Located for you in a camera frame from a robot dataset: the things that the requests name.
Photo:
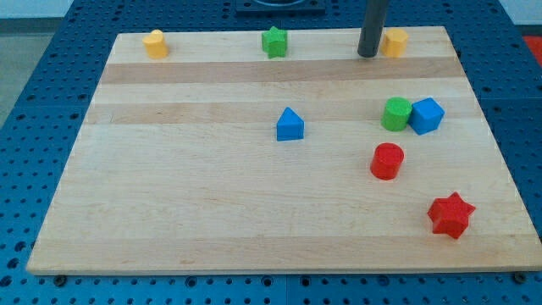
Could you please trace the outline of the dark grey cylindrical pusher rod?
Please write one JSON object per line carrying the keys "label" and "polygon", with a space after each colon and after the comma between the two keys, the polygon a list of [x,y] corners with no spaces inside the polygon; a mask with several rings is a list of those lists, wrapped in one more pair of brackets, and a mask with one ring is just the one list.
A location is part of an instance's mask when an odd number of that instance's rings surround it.
{"label": "dark grey cylindrical pusher rod", "polygon": [[367,0],[357,53],[363,58],[373,58],[378,50],[389,0]]}

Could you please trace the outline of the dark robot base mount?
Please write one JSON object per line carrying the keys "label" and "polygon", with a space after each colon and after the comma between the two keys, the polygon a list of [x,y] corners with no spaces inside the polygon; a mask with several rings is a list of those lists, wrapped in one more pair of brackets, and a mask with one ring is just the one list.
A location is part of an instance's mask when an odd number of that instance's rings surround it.
{"label": "dark robot base mount", "polygon": [[317,13],[326,10],[326,0],[234,0],[237,15]]}

